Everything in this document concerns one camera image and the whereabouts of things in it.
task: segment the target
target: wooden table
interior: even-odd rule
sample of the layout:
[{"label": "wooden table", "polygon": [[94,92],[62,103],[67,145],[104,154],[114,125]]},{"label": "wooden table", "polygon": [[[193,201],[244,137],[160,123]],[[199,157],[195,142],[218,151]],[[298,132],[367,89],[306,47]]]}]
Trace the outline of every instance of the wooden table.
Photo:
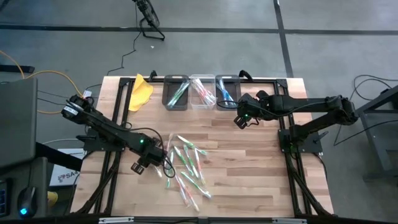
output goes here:
[{"label": "wooden table", "polygon": [[[97,110],[109,119],[118,90],[120,77],[104,77]],[[288,78],[289,93],[295,98],[306,98],[301,78]],[[170,133],[180,134],[195,145],[208,151],[201,157],[206,189],[212,199],[200,195],[190,183],[191,193],[200,208],[186,208],[172,180],[171,188],[165,188],[165,176],[159,178],[153,167],[142,175],[130,167],[137,156],[130,151],[123,153],[114,195],[112,215],[129,216],[201,216],[201,217],[292,217],[292,200],[284,155],[280,152],[277,138],[278,121],[261,121],[259,126],[240,130],[234,123],[235,111],[167,111],[162,105],[162,83],[152,83],[154,92],[147,104],[139,111],[129,112],[128,121],[133,127],[156,129],[165,144]],[[259,90],[273,94],[272,85],[242,84],[241,91],[252,96]],[[119,123],[123,105],[120,109]],[[296,113],[297,124],[310,121],[310,113]],[[144,131],[150,136],[154,133]],[[104,152],[93,153],[85,159],[81,168],[72,211],[78,210],[88,200],[100,179]],[[302,154],[307,185],[318,201],[333,212],[323,167],[314,155]],[[177,170],[185,170],[178,158]],[[303,209],[302,193],[297,192]],[[103,206],[108,190],[104,192]]]}]

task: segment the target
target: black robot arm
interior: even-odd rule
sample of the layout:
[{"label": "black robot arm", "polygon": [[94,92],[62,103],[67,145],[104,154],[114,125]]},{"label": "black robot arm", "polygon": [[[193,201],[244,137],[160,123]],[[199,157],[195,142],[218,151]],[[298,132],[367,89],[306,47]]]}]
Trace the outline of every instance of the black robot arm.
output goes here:
[{"label": "black robot arm", "polygon": [[238,101],[238,116],[234,122],[241,129],[250,126],[251,119],[258,124],[258,120],[279,119],[293,112],[326,112],[306,124],[289,127],[286,138],[291,144],[300,144],[308,135],[331,125],[351,125],[358,120],[354,104],[341,96],[295,99],[287,95],[268,95],[264,91],[259,91],[256,96],[258,99],[246,93]]},{"label": "black robot arm", "polygon": [[138,174],[142,174],[149,164],[159,166],[165,162],[166,154],[159,139],[143,133],[133,133],[132,130],[117,125],[94,109],[87,99],[77,95],[71,97],[61,113],[64,118],[76,124],[86,124],[94,129],[103,142],[117,148],[128,147],[130,151],[138,154],[139,160],[131,167]]}]

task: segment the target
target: metal stand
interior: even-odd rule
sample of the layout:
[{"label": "metal stand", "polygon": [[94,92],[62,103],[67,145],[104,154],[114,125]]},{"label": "metal stand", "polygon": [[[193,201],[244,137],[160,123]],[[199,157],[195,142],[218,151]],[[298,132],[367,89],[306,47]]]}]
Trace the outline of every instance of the metal stand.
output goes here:
[{"label": "metal stand", "polygon": [[290,145],[290,131],[283,129],[278,131],[279,146],[282,152],[301,152],[301,153],[322,153],[322,146],[320,136],[318,133],[313,133],[304,140],[303,144],[298,147],[291,147]]},{"label": "metal stand", "polygon": [[[356,110],[357,114],[361,118],[363,128],[366,129],[374,124],[370,123],[370,117],[374,115],[384,114],[385,116],[390,116],[393,114],[398,114],[398,110],[377,110],[380,106],[385,105],[386,103],[390,103],[396,101],[398,99],[398,86],[387,90],[386,92],[379,95],[376,99],[366,103],[362,107]],[[388,119],[383,118],[380,122],[388,121]],[[376,132],[377,128],[372,128],[366,130],[366,137],[368,137],[369,145],[375,150],[377,156],[380,160],[380,164],[383,168],[380,172],[375,172],[373,174],[364,175],[363,179],[365,181],[383,179],[383,178],[392,178],[398,177],[398,169],[396,169],[390,160],[388,155],[388,151],[394,150],[394,147],[388,147],[389,144],[392,144],[391,141],[383,141],[380,134]]]},{"label": "metal stand", "polygon": [[143,23],[144,21],[146,21],[145,18],[143,18],[143,19],[141,19],[141,20],[139,21],[139,27],[140,27],[140,29],[141,29],[141,32],[142,32],[143,36],[144,36],[144,37],[147,37],[147,38],[151,38],[151,39],[157,39],[157,40],[164,41],[165,35],[162,33],[162,31],[160,31],[160,30],[159,30],[155,25],[153,25],[151,22],[148,22],[148,25],[150,26],[150,28],[155,29],[155,31],[158,32],[158,33],[160,33],[162,37],[154,37],[154,36],[148,36],[148,35],[146,35],[146,34],[145,34],[145,31],[144,31],[144,28],[142,27],[142,23]]}]

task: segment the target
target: black cable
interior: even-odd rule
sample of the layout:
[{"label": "black cable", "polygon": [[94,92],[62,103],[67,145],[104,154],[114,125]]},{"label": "black cable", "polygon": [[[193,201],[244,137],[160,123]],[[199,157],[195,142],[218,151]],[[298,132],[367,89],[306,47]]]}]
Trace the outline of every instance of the black cable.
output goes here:
[{"label": "black cable", "polygon": [[[358,86],[354,86],[354,90],[353,90],[353,92],[351,93],[351,96],[349,96],[349,100],[350,100],[350,101],[351,101],[351,99],[354,97],[354,93],[357,93],[358,96],[360,96],[362,99],[368,100],[367,98],[362,97],[362,96],[358,93],[358,88],[359,88],[363,83],[365,83],[365,82],[368,82],[368,81],[377,81],[377,82],[381,82],[381,83],[387,85],[388,87],[390,87],[387,83],[381,81],[381,80],[387,80],[386,78],[380,78],[381,80],[378,80],[377,78],[379,78],[379,77],[375,77],[375,76],[373,76],[373,75],[358,75],[357,77],[354,78],[354,85],[355,85],[355,80],[356,80],[357,78],[359,78],[359,77],[366,77],[366,76],[368,76],[368,77],[374,77],[374,78],[365,79],[365,80],[363,80],[361,83],[359,83]],[[336,142],[337,142],[338,136],[340,135],[340,131],[341,131],[341,125],[338,127],[337,134],[336,134],[336,137],[335,137],[335,141],[333,142],[333,146],[336,146],[336,145],[337,145]]]},{"label": "black cable", "polygon": [[231,101],[231,100],[219,101],[219,102],[217,102],[217,106],[219,106],[220,108],[231,109],[231,110],[235,110],[235,109],[239,108],[238,106],[235,106],[235,107],[221,106],[220,103],[236,103],[238,105],[238,102],[235,102],[235,101]]},{"label": "black cable", "polygon": [[391,88],[391,87],[390,87],[387,83],[382,82],[381,80],[389,81],[389,82],[398,82],[398,80],[396,80],[396,79],[381,78],[381,77],[377,77],[377,76],[374,76],[374,75],[357,75],[357,76],[354,78],[354,91],[356,92],[356,94],[358,94],[359,97],[361,97],[361,98],[364,99],[364,100],[372,100],[372,99],[367,99],[367,98],[361,96],[361,95],[358,93],[358,91],[356,90],[357,87],[358,87],[359,85],[356,87],[355,83],[356,83],[356,80],[357,80],[358,78],[360,78],[360,77],[377,78],[379,82],[381,82],[381,83],[387,85],[389,88]]},{"label": "black cable", "polygon": [[322,163],[323,170],[325,171],[326,181],[328,181],[328,172],[326,171],[326,165],[325,165],[323,159],[317,153],[313,153],[313,155],[318,157],[319,161]]},{"label": "black cable", "polygon": [[356,134],[353,134],[352,136],[350,136],[350,137],[348,137],[348,138],[345,138],[344,140],[342,140],[342,141],[340,141],[340,142],[338,142],[338,143],[334,143],[333,146],[337,146],[338,144],[343,143],[343,142],[349,140],[350,138],[355,137],[355,136],[361,134],[362,132],[367,131],[367,130],[373,128],[373,127],[376,127],[376,126],[379,126],[379,125],[382,125],[382,124],[386,124],[386,123],[397,122],[397,121],[398,121],[398,119],[395,119],[395,120],[391,120],[391,121],[384,121],[384,122],[380,122],[380,123],[378,123],[378,124],[374,124],[374,125],[372,125],[372,126],[370,126],[370,127],[368,127],[368,128],[365,128],[364,130],[362,130],[362,131],[360,131],[360,132],[358,132],[358,133],[356,133]]},{"label": "black cable", "polygon": [[[120,126],[118,126],[118,125],[110,125],[110,124],[108,124],[108,123],[104,123],[102,120],[100,120],[100,119],[97,118],[96,116],[94,116],[94,115],[92,115],[92,114],[90,114],[90,113],[87,113],[86,111],[83,111],[83,110],[77,108],[77,107],[76,107],[75,105],[73,105],[69,100],[67,100],[67,103],[68,103],[68,106],[73,107],[75,110],[77,110],[77,111],[79,111],[79,112],[82,112],[82,113],[84,113],[84,114],[86,114],[86,115],[88,115],[88,116],[91,116],[92,118],[97,119],[97,120],[100,121],[101,123],[103,123],[103,124],[105,124],[105,125],[107,125],[107,126],[109,126],[109,127],[111,127],[111,128],[115,128],[115,129],[117,129],[117,130],[120,130],[120,131],[150,130],[150,131],[155,132],[156,135],[158,135],[158,137],[159,137],[159,140],[160,140],[160,143],[161,143],[161,146],[162,146],[162,151],[163,151],[163,153],[165,154],[165,161],[166,161],[166,163],[170,166],[170,169],[173,169],[173,170],[174,170],[174,175],[175,175],[175,169],[174,169],[173,165],[171,164],[171,162],[168,161],[167,154],[165,153],[165,150],[164,150],[163,138],[162,138],[162,136],[159,134],[159,132],[157,132],[156,130],[154,130],[154,129],[152,129],[152,128],[123,128],[123,127],[120,127]],[[164,166],[164,165],[163,165],[163,167],[164,167],[164,169],[163,169],[164,174],[165,174],[167,177],[169,177],[168,174],[167,174],[167,172],[165,171],[165,166]]]},{"label": "black cable", "polygon": [[94,103],[95,103],[94,98],[91,97],[91,96],[87,96],[87,97],[86,97],[86,100],[87,100],[88,103],[90,104],[90,107],[91,107],[91,108],[94,108]]},{"label": "black cable", "polygon": [[49,93],[49,92],[46,92],[46,91],[41,91],[41,90],[37,90],[37,91],[38,91],[38,92],[41,92],[41,93],[48,94],[48,95],[61,97],[61,98],[66,98],[66,99],[69,99],[69,98],[70,98],[70,97],[66,97],[66,96],[57,95],[57,94],[54,94],[54,93]]},{"label": "black cable", "polygon": [[130,124],[130,128],[128,128],[128,129],[132,129],[132,124],[130,122],[128,122],[128,121],[123,122],[122,125],[124,125],[124,124]]},{"label": "black cable", "polygon": [[85,156],[83,156],[82,160],[85,160],[89,155],[91,155],[94,151],[87,151],[87,153],[85,154]]},{"label": "black cable", "polygon": [[27,188],[29,187],[29,185],[30,185],[30,177],[31,177],[31,175],[32,175],[32,163],[33,162],[30,162],[29,163],[29,175],[27,176]]},{"label": "black cable", "polygon": [[260,122],[259,122],[259,120],[258,120],[257,118],[254,118],[254,119],[256,120],[256,122],[255,122],[255,123],[250,123],[250,124],[248,125],[248,127],[250,127],[250,126],[252,126],[252,125],[258,126],[258,125],[260,124]]},{"label": "black cable", "polygon": [[[136,27],[138,28],[137,3],[136,3]],[[130,51],[129,53],[124,54],[124,55],[122,56],[121,66],[120,66],[119,68],[115,68],[115,69],[109,70],[109,71],[106,73],[106,76],[108,76],[109,73],[111,73],[111,72],[114,72],[114,71],[117,71],[117,70],[120,70],[120,69],[124,69],[124,66],[123,66],[124,57],[125,57],[125,56],[128,56],[128,55],[131,55],[132,53],[134,53],[135,51],[137,51],[137,50],[136,50],[136,40],[137,40],[138,37],[141,35],[141,33],[142,33],[142,31],[140,31],[140,32],[138,33],[137,37],[136,37],[136,38],[134,39],[134,41],[132,42],[132,51]]]},{"label": "black cable", "polygon": [[250,104],[250,105],[253,106],[253,107],[255,107],[255,108],[257,108],[257,109],[263,110],[263,111],[265,111],[265,112],[267,112],[267,113],[269,113],[269,114],[271,114],[271,115],[273,115],[273,116],[276,116],[276,117],[283,117],[283,116],[288,116],[288,115],[290,115],[290,114],[292,114],[292,113],[294,113],[294,112],[296,112],[296,111],[298,111],[298,110],[301,110],[301,109],[303,109],[303,108],[306,108],[306,107],[308,107],[308,106],[320,105],[320,104],[325,104],[325,103],[331,103],[331,102],[337,100],[338,98],[341,98],[341,96],[335,96],[335,97],[333,97],[333,99],[331,99],[331,100],[328,101],[328,102],[316,102],[316,103],[309,103],[309,104],[307,104],[307,105],[299,106],[298,108],[292,109],[292,110],[290,110],[289,112],[284,113],[284,114],[275,114],[275,113],[273,113],[273,112],[271,112],[271,111],[269,111],[269,110],[266,110],[266,109],[264,109],[264,108],[261,108],[260,106],[256,106],[256,105],[252,105],[252,104]]},{"label": "black cable", "polygon": [[47,102],[47,103],[52,103],[52,104],[54,104],[54,105],[65,106],[65,104],[54,103],[54,102],[52,102],[52,101],[50,101],[50,100],[41,99],[41,98],[39,98],[39,97],[37,97],[37,99],[38,99],[38,100],[42,100],[42,101]]},{"label": "black cable", "polygon": [[79,178],[79,176],[80,176],[80,173],[76,176],[76,179],[75,179],[75,181],[73,182],[73,185],[72,185],[72,193],[71,193],[71,195],[70,195],[70,197],[69,197],[68,205],[67,205],[67,207],[65,208],[65,211],[63,212],[63,215],[66,215],[67,212],[68,212],[68,210],[70,210],[69,206],[71,206],[70,203],[72,202],[72,198],[73,198],[73,196],[74,196],[74,194],[75,194],[75,192],[76,192],[77,186],[75,187],[75,184],[76,184],[76,181],[77,181],[77,179]]},{"label": "black cable", "polygon": [[92,86],[89,86],[89,87],[87,87],[85,90],[88,90],[89,88],[93,88],[93,87],[96,87],[96,86],[101,86],[102,84],[95,84],[95,85],[92,85]]}]

